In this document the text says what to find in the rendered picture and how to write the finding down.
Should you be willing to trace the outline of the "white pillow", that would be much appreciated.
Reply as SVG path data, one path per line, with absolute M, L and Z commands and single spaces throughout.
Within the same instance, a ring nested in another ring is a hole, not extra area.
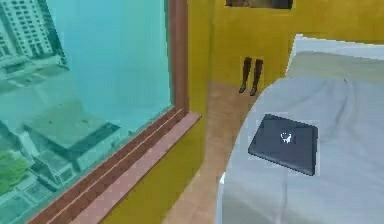
M 366 44 L 296 34 L 286 76 L 344 78 L 384 85 L 384 44 Z

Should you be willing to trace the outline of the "dark framed wall picture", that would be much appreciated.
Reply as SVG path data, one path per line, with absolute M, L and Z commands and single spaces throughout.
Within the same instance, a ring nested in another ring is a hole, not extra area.
M 229 7 L 291 9 L 293 0 L 226 0 Z

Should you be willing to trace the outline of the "brown framed window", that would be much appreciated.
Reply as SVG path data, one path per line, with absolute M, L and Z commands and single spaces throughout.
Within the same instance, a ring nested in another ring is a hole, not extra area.
M 97 224 L 188 112 L 188 0 L 0 0 L 0 224 Z

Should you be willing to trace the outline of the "black closed laptop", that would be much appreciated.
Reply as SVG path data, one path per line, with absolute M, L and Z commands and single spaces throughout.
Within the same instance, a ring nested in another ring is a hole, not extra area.
M 248 147 L 248 153 L 313 176 L 317 141 L 316 126 L 265 114 Z

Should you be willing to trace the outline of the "bed with grey blanket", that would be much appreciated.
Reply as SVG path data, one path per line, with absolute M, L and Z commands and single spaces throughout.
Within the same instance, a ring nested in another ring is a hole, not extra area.
M 313 176 L 248 153 L 265 114 L 318 128 Z M 219 182 L 216 224 L 384 224 L 384 85 L 284 75 L 266 87 Z

